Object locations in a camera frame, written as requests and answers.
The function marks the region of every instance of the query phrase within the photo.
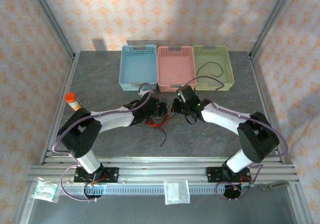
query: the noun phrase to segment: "gray floor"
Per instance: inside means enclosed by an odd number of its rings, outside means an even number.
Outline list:
[[[59,204],[36,200],[29,224],[295,224],[286,189],[254,188],[242,200],[191,195],[190,204],[165,206],[164,196],[104,196],[81,203],[61,196]]]
[[[119,108],[139,99],[136,91],[122,91],[119,81],[120,51],[83,51],[74,73],[70,91],[78,96],[89,111],[106,111]],[[229,52],[235,84],[229,91],[213,94],[197,91],[203,99],[214,100],[219,105],[239,112],[263,112],[257,85],[246,52]],[[171,103],[175,93],[158,93]],[[72,115],[66,105],[62,126]],[[153,156],[153,157],[228,157],[240,149],[234,133],[220,126],[198,121],[186,122],[176,115],[166,125],[167,140],[161,130],[147,125],[112,129],[99,134],[93,146],[97,156]]]

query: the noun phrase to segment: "small plastic bag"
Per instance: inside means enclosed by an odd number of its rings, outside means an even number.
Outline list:
[[[190,203],[190,192],[187,180],[164,182],[165,204]]]
[[[38,177],[35,187],[34,199],[40,199],[51,203],[58,203],[61,194],[60,183],[57,180],[47,180]]]

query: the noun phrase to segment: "mounting plate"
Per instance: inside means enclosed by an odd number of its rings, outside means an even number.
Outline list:
[[[99,183],[117,183],[119,177],[119,168],[103,168],[103,173],[106,174],[107,178],[99,181]],[[74,174],[75,183],[90,183],[91,181],[88,179],[88,174],[82,167],[77,167]]]
[[[239,183],[241,181],[241,176],[251,179],[251,173],[249,168],[243,168],[240,172],[238,172],[235,176],[231,177],[230,179],[226,178],[222,174],[222,167],[207,167],[205,173],[208,179],[208,183],[219,183],[219,182]],[[242,182],[249,183],[250,180],[243,179]]]

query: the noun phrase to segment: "blue basket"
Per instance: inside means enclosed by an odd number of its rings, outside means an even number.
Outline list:
[[[119,84],[123,91],[139,90],[148,82],[157,89],[157,49],[154,44],[125,45],[122,47]]]

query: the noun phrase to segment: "pill bottle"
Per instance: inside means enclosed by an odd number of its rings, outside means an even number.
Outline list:
[[[79,100],[77,100],[75,93],[72,93],[72,92],[67,93],[64,99],[74,111],[77,111],[82,107],[82,104],[79,102]]]

